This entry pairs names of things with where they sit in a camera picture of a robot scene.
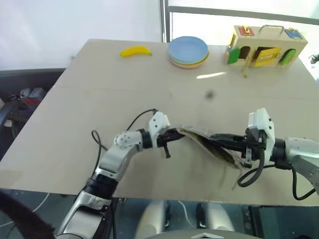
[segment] gray machine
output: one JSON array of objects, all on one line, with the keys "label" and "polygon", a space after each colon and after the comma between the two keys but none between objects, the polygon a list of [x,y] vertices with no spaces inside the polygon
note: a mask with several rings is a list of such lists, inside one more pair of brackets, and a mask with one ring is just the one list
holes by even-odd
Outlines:
[{"label": "gray machine", "polygon": [[[169,206],[165,200],[152,200],[140,219],[134,239],[147,239],[164,233],[165,227],[169,225],[169,218],[166,218],[168,215],[165,213],[167,212],[167,208]],[[204,228],[204,231],[200,230],[200,234],[209,232],[210,230],[235,231],[226,210],[221,204],[213,202],[204,203],[203,212],[205,224],[203,225],[200,222],[200,228]]]},{"label": "gray machine", "polygon": [[[166,157],[170,157],[167,143],[178,140],[184,135],[179,134],[174,128],[169,129],[168,118],[162,112],[154,110],[153,113],[148,131],[126,131],[115,136],[112,147],[100,160],[95,172],[78,194],[62,222],[57,239],[92,239],[98,236],[101,225],[108,220],[105,212],[111,207],[112,195],[116,186],[136,153],[148,148],[163,147]],[[314,189],[302,197],[298,197],[294,190],[295,199],[302,200],[315,191],[319,194],[319,143],[300,138],[275,139],[274,124],[265,109],[259,109],[249,115],[249,124],[244,136],[215,134],[209,138],[208,143],[241,152],[245,159],[245,167],[251,167],[252,160],[260,161],[257,169],[249,171],[238,181],[241,187],[249,186],[256,181],[265,163],[272,161],[274,164],[267,166],[292,170],[293,185],[295,185],[293,188],[297,184],[296,172],[306,177],[313,185]],[[248,175],[254,172],[255,174],[249,180],[243,182]],[[158,203],[155,206],[161,209],[163,204]],[[162,223],[162,214],[158,215],[158,221]],[[161,228],[155,229],[155,233],[153,228],[147,228],[142,230],[138,238],[145,238],[145,236],[152,236],[160,232],[162,232]],[[223,230],[200,229],[164,233],[150,238],[250,239],[255,237]]]}]

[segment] black chair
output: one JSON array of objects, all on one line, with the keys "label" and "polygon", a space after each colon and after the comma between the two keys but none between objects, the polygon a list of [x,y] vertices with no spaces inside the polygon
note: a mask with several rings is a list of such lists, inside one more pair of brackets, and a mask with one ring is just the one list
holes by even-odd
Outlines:
[{"label": "black chair", "polygon": [[[19,104],[18,101],[11,101],[0,109],[0,161],[31,115],[31,112],[19,110]],[[7,120],[11,120],[12,127],[4,126]]]}]

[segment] green door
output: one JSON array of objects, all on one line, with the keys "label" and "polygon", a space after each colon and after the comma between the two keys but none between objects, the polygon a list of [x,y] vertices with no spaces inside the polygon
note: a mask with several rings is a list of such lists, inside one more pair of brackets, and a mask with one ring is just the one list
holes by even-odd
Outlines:
[{"label": "green door", "polygon": [[227,64],[233,64],[237,62],[239,55],[240,55],[240,49],[239,48],[233,49],[229,53]]},{"label": "green door", "polygon": [[283,58],[280,60],[279,64],[281,64],[282,66],[287,65],[289,62],[291,62],[293,56],[295,55],[296,50],[295,49],[290,49],[288,50]]}]

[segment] stack of plates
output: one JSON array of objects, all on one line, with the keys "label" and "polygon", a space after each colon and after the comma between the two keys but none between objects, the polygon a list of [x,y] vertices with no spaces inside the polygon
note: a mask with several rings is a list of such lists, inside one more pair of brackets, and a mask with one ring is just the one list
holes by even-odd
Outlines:
[{"label": "stack of plates", "polygon": [[168,46],[169,60],[175,66],[192,69],[202,65],[208,58],[206,43],[193,36],[181,36]]}]

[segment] toy banana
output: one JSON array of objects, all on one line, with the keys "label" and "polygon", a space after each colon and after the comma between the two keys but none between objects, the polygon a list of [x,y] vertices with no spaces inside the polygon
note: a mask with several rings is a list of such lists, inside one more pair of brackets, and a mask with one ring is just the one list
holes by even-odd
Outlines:
[{"label": "toy banana", "polygon": [[132,56],[135,54],[147,54],[150,56],[152,55],[151,51],[145,46],[132,46],[132,47],[127,48],[124,51],[122,51],[120,56],[128,57],[128,56]]}]

